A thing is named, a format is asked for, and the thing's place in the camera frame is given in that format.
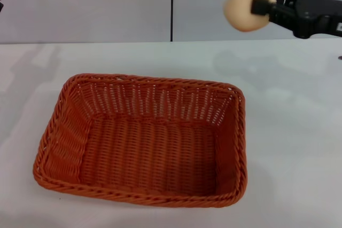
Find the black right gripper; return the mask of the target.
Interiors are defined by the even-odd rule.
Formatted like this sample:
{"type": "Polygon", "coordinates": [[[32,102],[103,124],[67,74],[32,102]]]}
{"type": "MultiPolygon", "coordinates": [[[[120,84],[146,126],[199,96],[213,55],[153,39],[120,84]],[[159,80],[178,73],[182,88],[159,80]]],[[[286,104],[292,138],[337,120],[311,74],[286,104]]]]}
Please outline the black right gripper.
{"type": "Polygon", "coordinates": [[[341,37],[341,0],[252,0],[251,13],[269,15],[269,22],[300,39],[316,34],[341,37]]]}

